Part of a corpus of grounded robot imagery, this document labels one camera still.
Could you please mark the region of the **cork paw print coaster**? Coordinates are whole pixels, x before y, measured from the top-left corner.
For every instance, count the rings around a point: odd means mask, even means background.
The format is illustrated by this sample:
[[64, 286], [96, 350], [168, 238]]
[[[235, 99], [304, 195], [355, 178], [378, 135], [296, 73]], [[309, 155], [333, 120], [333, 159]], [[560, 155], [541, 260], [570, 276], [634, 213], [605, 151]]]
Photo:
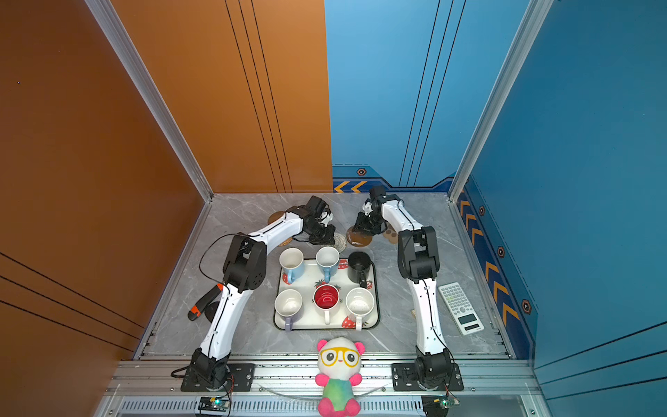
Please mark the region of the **cork paw print coaster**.
[[387, 241], [389, 241], [389, 243], [392, 244], [397, 244], [399, 241], [398, 233], [393, 229], [391, 225], [387, 227], [382, 236], [384, 236], [387, 239]]

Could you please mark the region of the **dark brown wooden coaster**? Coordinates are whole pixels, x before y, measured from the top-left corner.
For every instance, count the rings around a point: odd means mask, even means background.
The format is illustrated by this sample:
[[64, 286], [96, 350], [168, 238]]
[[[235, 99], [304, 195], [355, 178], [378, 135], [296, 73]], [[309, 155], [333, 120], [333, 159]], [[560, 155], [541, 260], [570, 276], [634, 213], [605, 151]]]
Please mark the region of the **dark brown wooden coaster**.
[[364, 248], [373, 241], [372, 235], [353, 231], [352, 229], [347, 231], [346, 238], [347, 242], [356, 248]]

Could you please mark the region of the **multicolour woven coaster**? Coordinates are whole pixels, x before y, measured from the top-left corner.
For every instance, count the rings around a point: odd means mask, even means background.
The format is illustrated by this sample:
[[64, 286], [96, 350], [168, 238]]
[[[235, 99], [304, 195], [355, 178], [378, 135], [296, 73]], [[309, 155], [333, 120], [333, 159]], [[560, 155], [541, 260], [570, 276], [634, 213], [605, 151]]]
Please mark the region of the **multicolour woven coaster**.
[[347, 248], [347, 238], [344, 236], [344, 234], [335, 232], [333, 235], [333, 238], [335, 238], [335, 243], [334, 247], [342, 253], [346, 248]]

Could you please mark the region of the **light brown wooden coaster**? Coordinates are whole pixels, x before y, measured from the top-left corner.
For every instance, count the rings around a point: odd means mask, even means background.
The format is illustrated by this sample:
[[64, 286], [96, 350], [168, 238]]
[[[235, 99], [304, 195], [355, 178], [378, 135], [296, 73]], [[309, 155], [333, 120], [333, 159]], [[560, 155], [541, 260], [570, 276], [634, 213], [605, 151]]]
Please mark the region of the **light brown wooden coaster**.
[[286, 213], [287, 213], [286, 211], [277, 211], [277, 212], [273, 213], [273, 214], [269, 217], [269, 220], [267, 221], [267, 224], [268, 224], [268, 225], [271, 225], [271, 224], [273, 224], [273, 223], [275, 223], [275, 222], [282, 222], [282, 221], [284, 221], [285, 218], [286, 218]]

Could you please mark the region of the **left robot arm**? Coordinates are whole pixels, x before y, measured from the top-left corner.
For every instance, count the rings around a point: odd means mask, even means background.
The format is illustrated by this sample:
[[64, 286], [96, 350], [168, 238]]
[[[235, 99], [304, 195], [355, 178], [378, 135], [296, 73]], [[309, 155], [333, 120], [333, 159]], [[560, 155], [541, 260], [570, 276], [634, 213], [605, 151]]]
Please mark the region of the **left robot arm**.
[[185, 368], [183, 392], [225, 390], [231, 371], [228, 360], [234, 332], [250, 296], [267, 275], [267, 256], [284, 241], [302, 233], [313, 245], [333, 244], [335, 226], [328, 204], [311, 196], [307, 204], [288, 208], [262, 229], [234, 235], [222, 266], [223, 278], [188, 312], [191, 320], [201, 316], [217, 297], [221, 300], [200, 347]]

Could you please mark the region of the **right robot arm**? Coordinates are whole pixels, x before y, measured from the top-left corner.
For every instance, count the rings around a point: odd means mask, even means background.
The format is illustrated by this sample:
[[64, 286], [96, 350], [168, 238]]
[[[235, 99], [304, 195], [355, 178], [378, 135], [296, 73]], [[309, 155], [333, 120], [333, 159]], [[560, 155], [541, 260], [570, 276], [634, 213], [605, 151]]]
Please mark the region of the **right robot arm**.
[[436, 231], [417, 221], [399, 196], [376, 186], [370, 189], [353, 231], [376, 236], [387, 226], [398, 234], [398, 269], [413, 297], [417, 321], [417, 380], [425, 389], [439, 389], [450, 381], [454, 359], [439, 320], [436, 290], [440, 261]]

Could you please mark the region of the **black mug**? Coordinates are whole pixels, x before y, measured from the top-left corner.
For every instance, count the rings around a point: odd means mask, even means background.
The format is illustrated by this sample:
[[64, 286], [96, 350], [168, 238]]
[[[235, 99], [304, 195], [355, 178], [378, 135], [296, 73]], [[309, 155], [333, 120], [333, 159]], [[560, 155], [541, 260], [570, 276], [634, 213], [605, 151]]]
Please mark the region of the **black mug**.
[[356, 251], [349, 255], [347, 259], [348, 279], [361, 288], [368, 287], [368, 276], [372, 266], [370, 256], [362, 251]]

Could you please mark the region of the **blue mug back middle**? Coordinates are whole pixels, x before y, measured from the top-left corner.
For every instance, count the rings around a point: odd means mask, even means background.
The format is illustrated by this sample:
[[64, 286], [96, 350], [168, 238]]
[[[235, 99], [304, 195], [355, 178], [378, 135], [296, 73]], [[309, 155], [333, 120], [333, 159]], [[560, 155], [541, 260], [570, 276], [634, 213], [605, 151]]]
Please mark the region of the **blue mug back middle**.
[[337, 273], [340, 263], [340, 252], [335, 247], [320, 248], [315, 258], [321, 273], [323, 274], [324, 283], [330, 283], [331, 278]]

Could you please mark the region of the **blue mug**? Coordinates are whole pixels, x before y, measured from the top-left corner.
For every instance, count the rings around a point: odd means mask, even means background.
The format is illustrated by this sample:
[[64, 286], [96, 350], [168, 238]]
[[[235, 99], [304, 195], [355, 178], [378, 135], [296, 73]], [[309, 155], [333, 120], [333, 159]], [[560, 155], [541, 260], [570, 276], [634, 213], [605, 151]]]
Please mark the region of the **blue mug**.
[[283, 281], [291, 285], [302, 277], [305, 271], [304, 255], [298, 248], [287, 248], [279, 258], [283, 270]]
[[335, 247], [320, 248], [315, 258], [321, 273], [323, 274], [324, 283], [330, 283], [331, 278], [337, 273], [340, 263], [340, 252]]

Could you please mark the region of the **blue mug back left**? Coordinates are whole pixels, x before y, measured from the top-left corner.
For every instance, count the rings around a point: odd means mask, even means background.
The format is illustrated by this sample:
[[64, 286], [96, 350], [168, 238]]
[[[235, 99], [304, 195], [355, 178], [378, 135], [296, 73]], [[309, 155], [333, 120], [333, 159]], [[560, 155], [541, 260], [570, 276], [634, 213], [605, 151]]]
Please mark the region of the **blue mug back left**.
[[279, 258], [283, 270], [283, 281], [291, 285], [302, 277], [305, 271], [304, 255], [298, 248], [287, 248]]

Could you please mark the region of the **red interior mug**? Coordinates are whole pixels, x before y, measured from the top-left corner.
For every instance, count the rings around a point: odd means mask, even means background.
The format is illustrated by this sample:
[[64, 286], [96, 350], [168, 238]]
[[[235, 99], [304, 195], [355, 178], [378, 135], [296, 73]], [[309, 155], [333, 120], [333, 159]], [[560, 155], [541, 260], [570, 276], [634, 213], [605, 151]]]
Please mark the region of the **red interior mug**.
[[332, 324], [333, 317], [340, 307], [340, 292], [331, 284], [323, 284], [314, 292], [314, 304], [322, 314], [325, 326]]

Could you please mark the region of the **white strawberry serving tray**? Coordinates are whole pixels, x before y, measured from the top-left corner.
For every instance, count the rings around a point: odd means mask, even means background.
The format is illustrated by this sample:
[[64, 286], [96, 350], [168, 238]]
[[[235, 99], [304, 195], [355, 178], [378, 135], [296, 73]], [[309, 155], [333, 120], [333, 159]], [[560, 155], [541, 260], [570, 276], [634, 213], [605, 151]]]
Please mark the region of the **white strawberry serving tray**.
[[274, 303], [274, 326], [280, 330], [362, 330], [380, 322], [380, 307], [375, 270], [366, 279], [367, 291], [349, 279], [347, 260], [339, 262], [337, 272], [325, 281], [316, 260], [305, 260], [304, 272], [293, 283], [288, 271], [281, 269]]

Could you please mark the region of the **right circuit board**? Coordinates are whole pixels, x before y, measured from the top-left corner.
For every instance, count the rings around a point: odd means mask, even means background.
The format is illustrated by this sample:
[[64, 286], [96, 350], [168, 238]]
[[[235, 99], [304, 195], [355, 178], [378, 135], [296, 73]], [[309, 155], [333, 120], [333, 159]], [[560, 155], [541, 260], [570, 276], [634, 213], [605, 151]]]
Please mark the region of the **right circuit board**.
[[451, 408], [460, 405], [457, 397], [445, 396], [422, 396], [421, 398], [425, 417], [447, 417]]

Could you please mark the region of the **left green circuit board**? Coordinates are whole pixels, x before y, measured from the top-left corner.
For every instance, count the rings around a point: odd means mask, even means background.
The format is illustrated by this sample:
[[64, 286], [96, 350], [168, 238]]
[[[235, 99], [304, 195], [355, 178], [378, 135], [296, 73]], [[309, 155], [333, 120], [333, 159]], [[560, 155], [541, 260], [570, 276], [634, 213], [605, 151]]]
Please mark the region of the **left green circuit board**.
[[197, 412], [199, 416], [227, 416], [231, 415], [230, 399], [222, 396], [203, 396], [199, 399]]

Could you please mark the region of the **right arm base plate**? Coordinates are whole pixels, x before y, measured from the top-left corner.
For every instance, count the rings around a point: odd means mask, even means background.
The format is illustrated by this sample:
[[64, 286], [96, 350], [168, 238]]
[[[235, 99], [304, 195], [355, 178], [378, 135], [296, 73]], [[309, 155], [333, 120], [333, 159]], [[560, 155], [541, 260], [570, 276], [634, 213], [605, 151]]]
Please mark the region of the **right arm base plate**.
[[394, 391], [449, 391], [462, 392], [465, 389], [462, 373], [454, 363], [445, 373], [423, 370], [415, 363], [393, 363], [391, 377]]

